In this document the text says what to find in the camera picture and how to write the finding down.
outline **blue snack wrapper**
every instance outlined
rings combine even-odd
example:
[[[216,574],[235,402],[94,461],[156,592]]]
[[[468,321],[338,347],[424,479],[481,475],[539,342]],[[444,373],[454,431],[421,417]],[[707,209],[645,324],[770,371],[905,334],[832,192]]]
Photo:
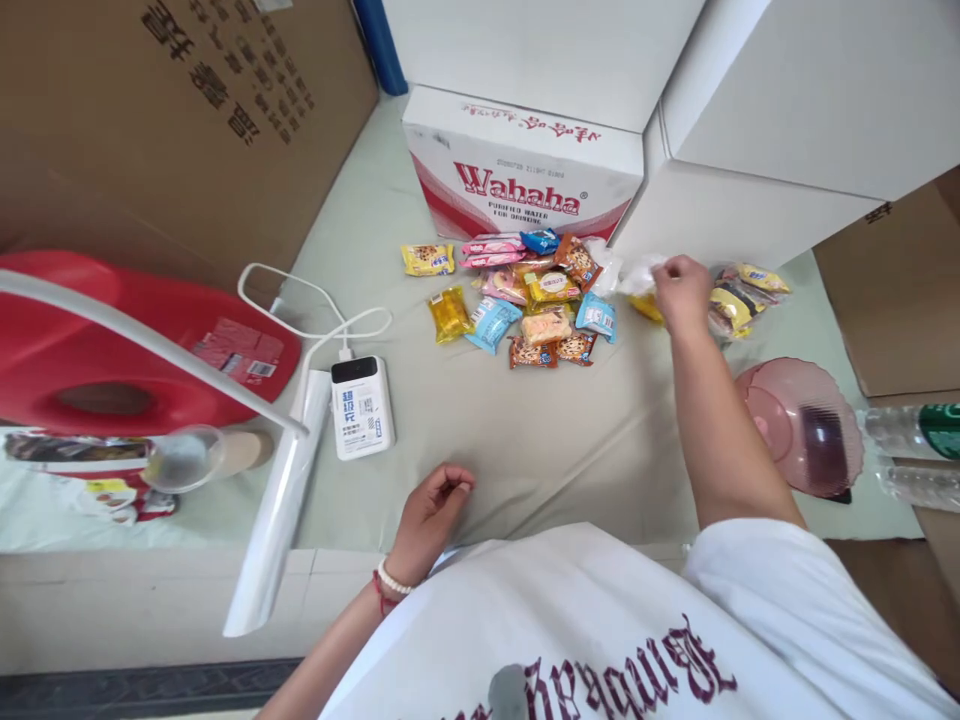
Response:
[[[593,293],[583,296],[576,324],[580,330],[603,335],[611,345],[617,341],[617,309]]]
[[[520,241],[537,255],[550,255],[560,247],[560,236],[553,230],[534,230],[520,233]]]
[[[516,305],[500,298],[485,297],[470,316],[477,329],[465,337],[478,348],[496,355],[497,345],[503,340],[510,326],[521,317],[523,311]]]

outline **printed graphic on shirt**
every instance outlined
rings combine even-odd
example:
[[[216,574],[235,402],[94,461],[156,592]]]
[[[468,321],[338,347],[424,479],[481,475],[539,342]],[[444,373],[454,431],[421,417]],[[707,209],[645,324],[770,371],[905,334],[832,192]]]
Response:
[[[717,653],[704,644],[683,614],[684,626],[670,628],[659,641],[647,638],[633,657],[617,667],[595,669],[587,663],[563,660],[548,668],[537,658],[527,666],[514,666],[526,680],[522,687],[526,716],[530,720],[642,720],[668,705],[672,695],[690,693],[709,705],[723,692],[735,692],[737,679],[724,676]],[[504,668],[497,675],[502,677]],[[494,720],[490,699],[474,710],[461,710],[443,720]]]

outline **plastic water bottle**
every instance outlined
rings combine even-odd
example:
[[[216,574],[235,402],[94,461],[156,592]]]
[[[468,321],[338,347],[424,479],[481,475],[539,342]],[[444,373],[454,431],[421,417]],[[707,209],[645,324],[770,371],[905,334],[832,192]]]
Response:
[[[960,403],[871,408],[864,428],[890,457],[960,460]]]
[[[891,465],[878,470],[877,479],[885,493],[902,502],[960,512],[960,471]]]

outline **hand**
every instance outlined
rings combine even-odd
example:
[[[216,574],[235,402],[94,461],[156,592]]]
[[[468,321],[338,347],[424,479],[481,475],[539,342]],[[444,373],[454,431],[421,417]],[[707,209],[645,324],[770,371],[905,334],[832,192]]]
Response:
[[[419,585],[447,547],[476,480],[459,465],[443,463],[410,493],[393,550],[384,565],[401,585]]]
[[[676,337],[707,328],[707,309],[713,278],[710,271],[687,255],[677,255],[653,271],[657,282],[657,307]]]

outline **pink plastic bowl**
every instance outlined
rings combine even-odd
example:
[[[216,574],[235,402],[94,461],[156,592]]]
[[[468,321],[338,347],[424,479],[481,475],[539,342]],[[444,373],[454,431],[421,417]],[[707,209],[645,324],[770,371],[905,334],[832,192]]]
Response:
[[[830,373],[777,358],[746,370],[736,385],[791,487],[833,497],[853,485],[863,470],[863,437]]]

